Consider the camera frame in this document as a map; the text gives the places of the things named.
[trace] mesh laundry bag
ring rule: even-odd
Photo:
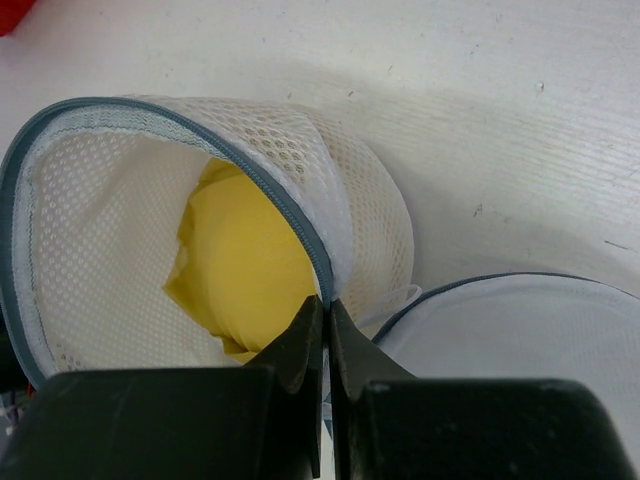
[[[238,165],[286,218],[326,304],[341,297],[357,319],[409,282],[402,196],[340,124],[235,100],[61,102],[18,133],[0,187],[3,311],[33,383],[61,370],[228,364],[219,339],[161,288],[212,156]]]
[[[422,295],[374,341],[418,377],[576,380],[608,410],[640,469],[636,297],[557,275],[476,278]]]

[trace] gray zipper trim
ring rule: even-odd
[[[236,164],[276,206],[287,220],[306,250],[316,273],[322,301],[329,308],[333,295],[331,260],[314,226],[304,215],[286,190],[247,154],[202,125],[167,108],[128,98],[86,97],[65,100],[51,105],[31,118],[15,136],[9,146],[0,170],[0,303],[7,331],[18,361],[30,382],[39,387],[45,381],[27,344],[20,318],[18,299],[12,269],[12,225],[15,191],[22,161],[39,135],[58,116],[75,109],[94,106],[119,106],[141,109],[176,122],[220,151],[227,160]]]
[[[435,288],[433,290],[430,290],[420,295],[413,303],[411,303],[410,305],[407,305],[402,310],[394,314],[391,318],[389,318],[389,320],[385,322],[385,324],[382,326],[382,328],[380,328],[378,333],[376,333],[375,337],[373,337],[371,341],[376,345],[378,345],[380,341],[384,338],[384,336],[387,335],[400,320],[402,320],[402,317],[404,317],[407,314],[407,312],[409,312],[414,307],[417,307],[422,302],[429,300],[431,297],[435,297],[436,295],[440,295],[441,293],[444,293],[448,290],[453,290],[454,288],[458,288],[463,285],[467,285],[469,283],[482,282],[484,280],[493,280],[494,278],[501,278],[501,277],[514,277],[516,275],[538,275],[541,277],[562,277],[562,278],[572,278],[574,280],[584,280],[587,282],[600,283],[600,282],[596,282],[595,280],[589,280],[588,278],[576,277],[575,275],[566,275],[563,273],[549,273],[549,272],[497,273],[494,275],[482,275],[479,277],[472,277],[472,278],[467,278],[465,280],[459,280],[457,282],[453,282],[448,285]]]

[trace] black plastic part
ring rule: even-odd
[[[636,478],[606,411],[575,382],[418,380],[340,303],[329,328],[338,480]]]
[[[0,393],[27,388],[27,378],[22,373],[18,359],[2,323],[0,330]]]
[[[0,478],[318,475],[321,332],[322,304],[310,297],[244,368],[53,377],[14,433]]]
[[[63,374],[0,479],[307,479],[328,345],[339,480],[636,478],[606,411],[557,380],[419,380],[317,298],[244,368]]]

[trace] white surface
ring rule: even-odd
[[[336,116],[413,217],[415,281],[552,269],[640,294],[634,0],[41,0],[0,39],[0,149],[82,95]]]

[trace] yellow cloth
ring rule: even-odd
[[[212,158],[178,230],[165,292],[247,362],[315,293],[311,261],[280,212],[235,165]]]

